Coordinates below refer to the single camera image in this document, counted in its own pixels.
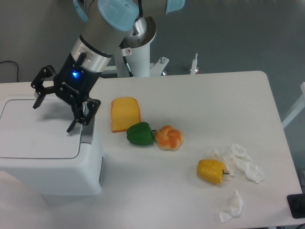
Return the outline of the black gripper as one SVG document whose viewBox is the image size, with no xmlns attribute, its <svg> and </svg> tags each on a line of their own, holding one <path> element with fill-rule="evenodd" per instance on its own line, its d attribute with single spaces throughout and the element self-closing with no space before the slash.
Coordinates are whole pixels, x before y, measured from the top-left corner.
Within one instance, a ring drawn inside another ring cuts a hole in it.
<svg viewBox="0 0 305 229">
<path fill-rule="evenodd" d="M 53 93 L 71 106 L 74 119 L 66 130 L 67 133 L 73 130 L 76 123 L 89 125 L 101 105 L 100 100 L 89 97 L 101 73 L 83 67 L 86 58 L 85 52 L 82 52 L 77 60 L 70 54 L 57 75 L 52 65 L 44 66 L 30 84 L 35 90 L 34 109 L 41 105 L 47 94 Z M 50 77 L 54 77 L 54 86 L 45 87 L 43 83 Z"/>
</svg>

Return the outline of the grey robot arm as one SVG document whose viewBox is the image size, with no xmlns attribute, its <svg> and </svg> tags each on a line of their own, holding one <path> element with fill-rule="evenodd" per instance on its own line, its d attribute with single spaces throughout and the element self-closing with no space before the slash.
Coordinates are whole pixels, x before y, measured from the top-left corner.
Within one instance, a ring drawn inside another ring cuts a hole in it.
<svg viewBox="0 0 305 229">
<path fill-rule="evenodd" d="M 73 2 L 87 24 L 61 70 L 56 73 L 51 65 L 44 66 L 31 82 L 36 94 L 34 109 L 48 94 L 56 94 L 71 106 L 74 119 L 67 132 L 76 123 L 88 125 L 95 117 L 101 102 L 90 98 L 89 93 L 135 23 L 185 5 L 183 0 L 89 0 L 84 1 L 83 8 L 79 3 Z"/>
</svg>

